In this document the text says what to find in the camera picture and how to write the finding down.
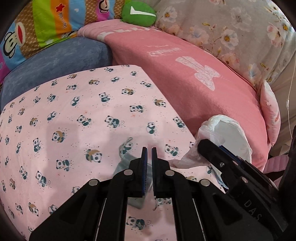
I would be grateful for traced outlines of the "green checkmark cushion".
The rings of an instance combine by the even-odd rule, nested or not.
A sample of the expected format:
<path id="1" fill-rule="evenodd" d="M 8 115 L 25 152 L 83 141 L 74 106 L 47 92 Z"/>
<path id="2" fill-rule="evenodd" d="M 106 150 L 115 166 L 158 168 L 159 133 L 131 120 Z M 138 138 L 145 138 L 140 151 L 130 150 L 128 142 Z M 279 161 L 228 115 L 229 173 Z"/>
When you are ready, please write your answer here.
<path id="1" fill-rule="evenodd" d="M 122 7 L 121 20 L 125 23 L 150 27 L 156 18 L 154 9 L 141 1 L 127 1 Z"/>

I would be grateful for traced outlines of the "pink blanket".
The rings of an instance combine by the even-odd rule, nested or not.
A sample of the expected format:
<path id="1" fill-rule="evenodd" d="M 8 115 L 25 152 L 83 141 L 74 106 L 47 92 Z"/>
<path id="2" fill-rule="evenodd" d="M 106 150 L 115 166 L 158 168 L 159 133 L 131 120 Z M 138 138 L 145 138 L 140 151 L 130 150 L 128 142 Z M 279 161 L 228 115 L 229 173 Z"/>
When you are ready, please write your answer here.
<path id="1" fill-rule="evenodd" d="M 216 57 L 156 28 L 120 20 L 85 25 L 78 36 L 107 44 L 116 65 L 140 66 L 192 134 L 213 115 L 239 122 L 252 149 L 252 163 L 263 170 L 270 143 L 259 96 Z"/>

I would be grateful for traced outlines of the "pink pillow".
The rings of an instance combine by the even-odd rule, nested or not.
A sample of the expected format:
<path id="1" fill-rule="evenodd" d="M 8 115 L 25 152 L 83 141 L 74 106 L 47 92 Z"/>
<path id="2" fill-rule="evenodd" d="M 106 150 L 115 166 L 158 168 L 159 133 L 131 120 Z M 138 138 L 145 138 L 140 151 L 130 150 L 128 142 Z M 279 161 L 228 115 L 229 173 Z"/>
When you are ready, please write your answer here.
<path id="1" fill-rule="evenodd" d="M 280 109 L 275 94 L 267 81 L 264 81 L 261 87 L 260 107 L 263 113 L 269 142 L 274 146 L 280 133 Z"/>

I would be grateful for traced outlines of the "grey floral quilt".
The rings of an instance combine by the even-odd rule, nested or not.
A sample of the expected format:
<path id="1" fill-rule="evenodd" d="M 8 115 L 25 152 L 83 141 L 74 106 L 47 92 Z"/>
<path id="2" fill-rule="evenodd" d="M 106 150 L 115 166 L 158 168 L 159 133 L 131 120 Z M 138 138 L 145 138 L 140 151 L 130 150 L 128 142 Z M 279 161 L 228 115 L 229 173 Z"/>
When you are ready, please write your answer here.
<path id="1" fill-rule="evenodd" d="M 273 1 L 148 1 L 155 26 L 211 53 L 255 88 L 295 53 L 295 30 Z"/>

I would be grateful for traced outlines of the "pink panda print sheet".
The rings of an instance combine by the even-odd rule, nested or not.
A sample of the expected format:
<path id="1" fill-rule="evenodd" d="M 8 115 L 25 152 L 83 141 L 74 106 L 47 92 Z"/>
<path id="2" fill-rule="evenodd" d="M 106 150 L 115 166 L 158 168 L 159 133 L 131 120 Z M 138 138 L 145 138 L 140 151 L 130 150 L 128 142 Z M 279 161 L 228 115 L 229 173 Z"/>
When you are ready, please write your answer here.
<path id="1" fill-rule="evenodd" d="M 142 148 L 180 160 L 195 138 L 138 66 L 109 66 L 32 88 L 1 113 L 1 202 L 22 237 L 88 180 L 104 181 Z"/>

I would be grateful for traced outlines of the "blue velvet cushion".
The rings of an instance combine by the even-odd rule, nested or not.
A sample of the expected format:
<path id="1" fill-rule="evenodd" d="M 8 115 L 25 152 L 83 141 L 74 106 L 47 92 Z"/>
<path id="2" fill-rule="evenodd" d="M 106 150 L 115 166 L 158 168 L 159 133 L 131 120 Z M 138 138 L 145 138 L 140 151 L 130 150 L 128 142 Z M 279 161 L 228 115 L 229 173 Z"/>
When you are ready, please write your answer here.
<path id="1" fill-rule="evenodd" d="M 1 89 L 1 109 L 26 91 L 67 74 L 112 65 L 111 48 L 86 37 L 52 45 L 11 71 Z"/>

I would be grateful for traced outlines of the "bin with white liner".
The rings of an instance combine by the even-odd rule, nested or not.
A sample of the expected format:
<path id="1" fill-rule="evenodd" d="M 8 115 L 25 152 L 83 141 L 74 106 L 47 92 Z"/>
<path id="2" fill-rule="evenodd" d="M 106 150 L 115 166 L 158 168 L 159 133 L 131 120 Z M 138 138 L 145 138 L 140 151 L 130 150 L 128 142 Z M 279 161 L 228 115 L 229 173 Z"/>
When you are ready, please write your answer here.
<path id="1" fill-rule="evenodd" d="M 223 146 L 234 156 L 252 163 L 252 149 L 246 134 L 240 124 L 225 115 L 214 115 L 204 121 L 196 134 L 196 140 L 189 144 L 190 149 L 181 158 L 169 160 L 170 166 L 180 169 L 186 178 L 193 181 L 208 179 L 212 181 L 222 192 L 228 190 L 228 186 L 222 181 L 221 172 L 202 157 L 197 145 L 203 139 L 208 139 L 217 146 Z"/>

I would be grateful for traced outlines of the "pink padded jacket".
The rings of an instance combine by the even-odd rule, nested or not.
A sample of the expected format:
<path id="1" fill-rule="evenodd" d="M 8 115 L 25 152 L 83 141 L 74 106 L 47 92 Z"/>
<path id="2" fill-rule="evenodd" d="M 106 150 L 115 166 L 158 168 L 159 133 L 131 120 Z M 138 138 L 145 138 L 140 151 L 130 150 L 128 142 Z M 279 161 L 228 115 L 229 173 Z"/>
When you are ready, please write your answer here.
<path id="1" fill-rule="evenodd" d="M 288 155 L 280 155 L 270 158 L 263 173 L 274 183 L 279 183 L 289 161 Z"/>

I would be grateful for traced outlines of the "colourful monkey print quilt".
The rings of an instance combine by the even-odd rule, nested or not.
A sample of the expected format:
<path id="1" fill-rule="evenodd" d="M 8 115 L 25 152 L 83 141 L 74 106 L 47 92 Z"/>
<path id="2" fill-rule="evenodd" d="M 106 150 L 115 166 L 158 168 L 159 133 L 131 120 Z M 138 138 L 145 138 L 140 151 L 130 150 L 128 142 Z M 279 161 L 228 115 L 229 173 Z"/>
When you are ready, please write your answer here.
<path id="1" fill-rule="evenodd" d="M 119 19 L 125 1 L 25 1 L 12 21 L 1 21 L 1 82 L 39 51 L 73 38 L 93 22 Z"/>

